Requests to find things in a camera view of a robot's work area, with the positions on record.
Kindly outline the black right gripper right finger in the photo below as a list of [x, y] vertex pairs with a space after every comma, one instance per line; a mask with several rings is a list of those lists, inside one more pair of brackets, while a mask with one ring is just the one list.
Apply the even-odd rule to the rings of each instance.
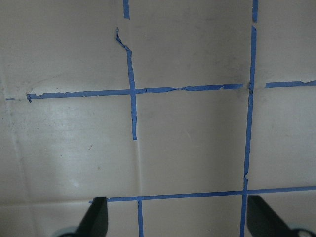
[[258, 195], [247, 198], [246, 224], [253, 237], [295, 237], [296, 233]]

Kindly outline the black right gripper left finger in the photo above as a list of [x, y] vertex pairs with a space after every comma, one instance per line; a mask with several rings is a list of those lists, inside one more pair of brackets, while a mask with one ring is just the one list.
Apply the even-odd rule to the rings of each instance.
[[76, 237], [105, 237], [108, 231], [106, 197], [96, 197], [75, 231]]

